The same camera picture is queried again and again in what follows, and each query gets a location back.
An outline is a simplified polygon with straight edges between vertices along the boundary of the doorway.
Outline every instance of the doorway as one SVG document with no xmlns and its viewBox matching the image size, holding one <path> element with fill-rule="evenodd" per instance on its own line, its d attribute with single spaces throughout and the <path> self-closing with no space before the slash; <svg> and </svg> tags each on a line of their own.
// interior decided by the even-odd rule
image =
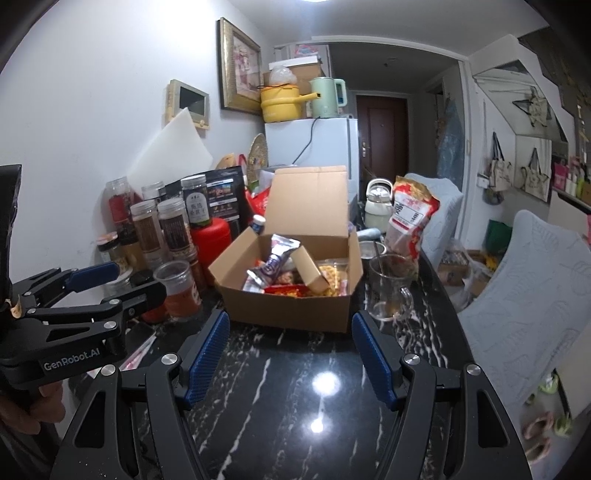
<svg viewBox="0 0 591 480">
<path fill-rule="evenodd" d="M 394 182 L 408 172 L 408 105 L 404 98 L 357 97 L 362 184 L 373 177 Z"/>
</svg>

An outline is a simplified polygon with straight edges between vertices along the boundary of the refrigerator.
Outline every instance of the refrigerator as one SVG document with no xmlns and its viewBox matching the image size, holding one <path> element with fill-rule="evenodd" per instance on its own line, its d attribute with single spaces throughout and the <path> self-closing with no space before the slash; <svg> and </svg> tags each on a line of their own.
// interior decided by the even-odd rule
<svg viewBox="0 0 591 480">
<path fill-rule="evenodd" d="M 343 165 L 347 167 L 348 173 L 349 203 L 359 197 L 357 119 L 318 118 L 275 122 L 265 124 L 265 136 L 270 167 L 292 165 L 294 162 L 298 167 Z"/>
</svg>

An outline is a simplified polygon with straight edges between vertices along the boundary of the white kettle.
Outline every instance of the white kettle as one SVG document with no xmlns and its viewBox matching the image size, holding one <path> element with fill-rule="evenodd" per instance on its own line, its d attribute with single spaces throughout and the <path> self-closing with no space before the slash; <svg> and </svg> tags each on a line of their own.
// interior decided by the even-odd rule
<svg viewBox="0 0 591 480">
<path fill-rule="evenodd" d="M 386 233 L 388 220 L 392 215 L 392 190 L 394 186 L 388 179 L 373 179 L 365 192 L 365 228 L 378 228 Z"/>
</svg>

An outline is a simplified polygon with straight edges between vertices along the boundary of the picture frame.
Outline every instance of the picture frame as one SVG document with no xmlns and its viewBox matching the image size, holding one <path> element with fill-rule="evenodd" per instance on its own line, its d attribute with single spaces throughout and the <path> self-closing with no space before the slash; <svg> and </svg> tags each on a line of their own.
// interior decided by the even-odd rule
<svg viewBox="0 0 591 480">
<path fill-rule="evenodd" d="M 209 130 L 209 94 L 173 79 L 167 86 L 166 123 L 184 108 L 189 109 L 195 128 Z"/>
<path fill-rule="evenodd" d="M 260 115 L 260 46 L 222 17 L 217 21 L 217 57 L 222 108 Z"/>
</svg>

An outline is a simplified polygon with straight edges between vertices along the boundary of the chair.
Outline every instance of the chair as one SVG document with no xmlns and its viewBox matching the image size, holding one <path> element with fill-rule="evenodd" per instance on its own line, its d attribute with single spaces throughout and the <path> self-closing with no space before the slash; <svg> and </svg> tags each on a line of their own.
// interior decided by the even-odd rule
<svg viewBox="0 0 591 480">
<path fill-rule="evenodd" d="M 590 308 L 589 247 L 578 233 L 519 211 L 495 275 L 458 314 L 514 425 L 523 402 L 586 327 Z"/>
<path fill-rule="evenodd" d="M 416 173 L 407 173 L 405 178 L 426 185 L 440 202 L 439 210 L 435 212 L 425 227 L 423 243 L 421 244 L 421 249 L 433 268 L 437 270 L 443 252 L 456 230 L 457 218 L 460 215 L 464 195 L 448 179 L 430 179 Z"/>
</svg>

